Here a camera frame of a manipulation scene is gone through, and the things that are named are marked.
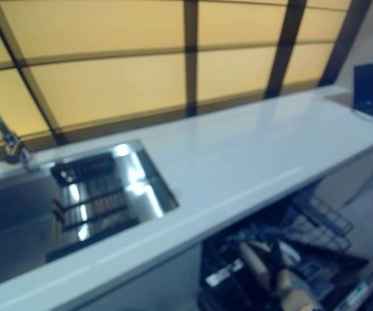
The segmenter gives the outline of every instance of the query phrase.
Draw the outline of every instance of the wire rack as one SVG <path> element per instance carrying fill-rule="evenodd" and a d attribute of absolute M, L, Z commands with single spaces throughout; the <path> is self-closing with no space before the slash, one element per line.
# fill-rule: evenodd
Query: wire rack
<path fill-rule="evenodd" d="M 327 260 L 336 260 L 351 246 L 346 235 L 353 227 L 314 197 L 312 188 L 305 189 L 208 239 L 204 243 L 201 283 L 234 301 L 232 310 L 280 310 L 279 302 L 249 279 L 251 273 L 239 257 L 237 241 L 273 238 L 295 242 L 325 249 L 333 256 Z"/>
<path fill-rule="evenodd" d="M 63 163 L 51 172 L 60 187 L 53 202 L 49 261 L 139 223 L 110 154 Z"/>

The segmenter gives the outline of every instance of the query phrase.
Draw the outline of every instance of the faucet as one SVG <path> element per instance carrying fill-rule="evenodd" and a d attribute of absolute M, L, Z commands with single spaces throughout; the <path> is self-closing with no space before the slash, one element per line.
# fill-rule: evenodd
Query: faucet
<path fill-rule="evenodd" d="M 35 168 L 30 167 L 31 154 L 26 149 L 20 138 L 6 125 L 0 116 L 0 135 L 4 146 L 0 147 L 0 154 L 3 159 L 10 164 L 22 163 L 23 168 L 31 172 Z"/>

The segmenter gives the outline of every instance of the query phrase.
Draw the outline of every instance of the kitchen counter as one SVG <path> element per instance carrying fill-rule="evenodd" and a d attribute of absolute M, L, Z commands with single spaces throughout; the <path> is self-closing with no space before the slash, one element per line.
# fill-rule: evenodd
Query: kitchen counter
<path fill-rule="evenodd" d="M 373 119 L 326 99 L 345 92 L 322 87 L 38 152 L 43 163 L 140 139 L 180 207 L 0 284 L 0 310 L 52 309 L 125 282 L 362 156 Z M 17 169 L 0 163 L 0 178 Z"/>

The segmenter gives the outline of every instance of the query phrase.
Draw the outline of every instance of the sink basin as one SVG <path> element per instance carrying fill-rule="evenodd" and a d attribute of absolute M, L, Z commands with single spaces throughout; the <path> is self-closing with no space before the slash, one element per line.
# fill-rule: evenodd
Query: sink basin
<path fill-rule="evenodd" d="M 0 283 L 177 207 L 139 141 L 0 180 Z"/>

